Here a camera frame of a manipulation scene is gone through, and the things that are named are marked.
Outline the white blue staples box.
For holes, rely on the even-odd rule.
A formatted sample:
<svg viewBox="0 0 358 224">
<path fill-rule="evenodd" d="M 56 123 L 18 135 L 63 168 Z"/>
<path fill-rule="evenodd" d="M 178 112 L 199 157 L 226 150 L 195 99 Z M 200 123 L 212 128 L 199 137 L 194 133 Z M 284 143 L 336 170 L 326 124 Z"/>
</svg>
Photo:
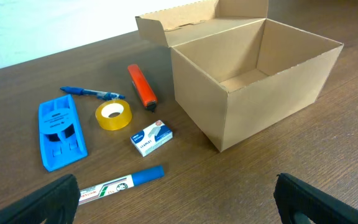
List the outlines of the white blue staples box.
<svg viewBox="0 0 358 224">
<path fill-rule="evenodd" d="M 131 136 L 131 142 L 142 157 L 145 157 L 172 137 L 172 130 L 163 121 L 158 120 Z"/>
</svg>

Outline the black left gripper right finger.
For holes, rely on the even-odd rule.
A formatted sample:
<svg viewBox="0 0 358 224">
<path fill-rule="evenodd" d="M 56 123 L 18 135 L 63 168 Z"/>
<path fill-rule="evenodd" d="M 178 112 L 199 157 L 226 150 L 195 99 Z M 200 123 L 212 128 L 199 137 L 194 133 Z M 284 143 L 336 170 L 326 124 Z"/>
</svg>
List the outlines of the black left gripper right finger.
<svg viewBox="0 0 358 224">
<path fill-rule="evenodd" d="M 358 210 L 288 174 L 277 175 L 273 197 L 283 224 L 358 224 Z"/>
</svg>

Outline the blue tape dispenser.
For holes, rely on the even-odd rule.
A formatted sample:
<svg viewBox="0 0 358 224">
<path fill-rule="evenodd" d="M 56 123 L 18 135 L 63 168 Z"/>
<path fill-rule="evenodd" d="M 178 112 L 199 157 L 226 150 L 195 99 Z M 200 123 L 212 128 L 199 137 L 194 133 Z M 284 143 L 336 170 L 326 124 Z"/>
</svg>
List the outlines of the blue tape dispenser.
<svg viewBox="0 0 358 224">
<path fill-rule="evenodd" d="M 39 143 L 42 163 L 53 172 L 88 156 L 71 95 L 39 105 Z"/>
</svg>

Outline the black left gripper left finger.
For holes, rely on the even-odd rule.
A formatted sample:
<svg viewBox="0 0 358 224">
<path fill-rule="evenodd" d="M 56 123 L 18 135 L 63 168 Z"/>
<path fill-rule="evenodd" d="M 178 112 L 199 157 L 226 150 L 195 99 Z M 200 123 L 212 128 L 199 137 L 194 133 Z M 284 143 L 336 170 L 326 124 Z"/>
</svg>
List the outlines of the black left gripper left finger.
<svg viewBox="0 0 358 224">
<path fill-rule="evenodd" d="M 0 224 L 73 223 L 79 199 L 76 177 L 67 174 L 0 210 Z"/>
</svg>

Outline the red black stapler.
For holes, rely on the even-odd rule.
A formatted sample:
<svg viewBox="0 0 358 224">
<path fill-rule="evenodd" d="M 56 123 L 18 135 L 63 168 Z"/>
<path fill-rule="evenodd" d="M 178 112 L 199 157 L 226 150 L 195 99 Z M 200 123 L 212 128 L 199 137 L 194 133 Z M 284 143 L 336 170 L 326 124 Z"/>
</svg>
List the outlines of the red black stapler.
<svg viewBox="0 0 358 224">
<path fill-rule="evenodd" d="M 129 65 L 127 69 L 144 108 L 154 112 L 157 107 L 158 99 L 140 67 L 136 64 L 132 64 Z"/>
</svg>

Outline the yellow tape roll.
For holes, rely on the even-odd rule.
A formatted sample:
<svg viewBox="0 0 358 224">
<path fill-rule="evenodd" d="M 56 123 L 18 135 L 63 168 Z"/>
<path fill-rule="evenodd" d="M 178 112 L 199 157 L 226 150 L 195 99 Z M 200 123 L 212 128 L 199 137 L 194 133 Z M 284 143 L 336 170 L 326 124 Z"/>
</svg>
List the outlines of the yellow tape roll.
<svg viewBox="0 0 358 224">
<path fill-rule="evenodd" d="M 99 125 L 108 131 L 116 131 L 126 127 L 132 120 L 132 111 L 124 100 L 110 100 L 101 104 L 95 117 Z"/>
</svg>

